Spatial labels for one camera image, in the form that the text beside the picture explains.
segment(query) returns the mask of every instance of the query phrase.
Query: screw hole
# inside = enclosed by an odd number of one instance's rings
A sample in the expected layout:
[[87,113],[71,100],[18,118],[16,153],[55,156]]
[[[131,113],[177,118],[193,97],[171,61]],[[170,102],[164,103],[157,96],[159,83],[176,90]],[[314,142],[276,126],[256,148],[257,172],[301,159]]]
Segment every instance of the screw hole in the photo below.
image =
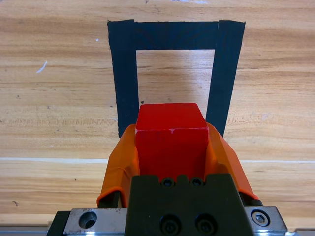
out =
[[203,235],[214,235],[218,225],[211,215],[202,214],[196,218],[196,227]]
[[162,180],[162,185],[165,187],[173,187],[175,185],[175,182],[171,178],[165,178]]
[[166,236],[176,236],[181,231],[182,225],[175,215],[166,215],[161,218],[160,228]]
[[202,186],[203,185],[203,180],[200,179],[200,178],[193,178],[191,183],[194,185],[194,186]]
[[79,219],[79,226],[82,229],[89,229],[97,220],[97,215],[93,211],[85,212]]

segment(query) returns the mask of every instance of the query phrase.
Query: red block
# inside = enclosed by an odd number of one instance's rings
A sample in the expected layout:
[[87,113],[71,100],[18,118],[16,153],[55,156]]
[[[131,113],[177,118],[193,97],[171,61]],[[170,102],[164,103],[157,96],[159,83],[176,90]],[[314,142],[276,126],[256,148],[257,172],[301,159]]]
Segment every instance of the red block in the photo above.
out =
[[159,180],[178,175],[203,179],[208,126],[197,104],[152,104],[140,107],[136,147],[140,175]]

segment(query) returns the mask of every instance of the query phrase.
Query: black tape square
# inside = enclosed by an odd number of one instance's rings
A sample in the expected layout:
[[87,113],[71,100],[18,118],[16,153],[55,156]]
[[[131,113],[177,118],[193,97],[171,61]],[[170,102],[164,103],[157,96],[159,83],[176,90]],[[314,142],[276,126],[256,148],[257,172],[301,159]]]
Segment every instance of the black tape square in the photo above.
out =
[[136,50],[215,49],[206,121],[223,136],[245,23],[108,22],[119,137],[139,112]]

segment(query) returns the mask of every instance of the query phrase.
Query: black tape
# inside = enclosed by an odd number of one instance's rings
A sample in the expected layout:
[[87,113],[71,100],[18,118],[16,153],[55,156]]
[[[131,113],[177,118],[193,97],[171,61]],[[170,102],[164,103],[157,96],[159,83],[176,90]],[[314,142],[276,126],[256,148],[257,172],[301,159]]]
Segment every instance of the black tape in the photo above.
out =
[[245,23],[219,21],[206,121],[223,136],[232,97]]
[[245,23],[108,22],[119,137],[139,112],[136,50],[215,49],[206,121],[223,135]]

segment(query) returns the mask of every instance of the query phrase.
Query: wooden table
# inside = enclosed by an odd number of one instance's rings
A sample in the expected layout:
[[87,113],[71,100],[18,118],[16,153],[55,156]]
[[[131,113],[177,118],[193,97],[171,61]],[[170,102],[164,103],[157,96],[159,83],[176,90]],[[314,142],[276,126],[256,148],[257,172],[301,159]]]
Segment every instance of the wooden table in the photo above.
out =
[[[314,227],[313,0],[0,0],[0,224],[96,206],[119,140],[106,24],[123,19],[246,21],[224,136],[263,203]],[[205,114],[213,51],[137,61],[140,101]]]

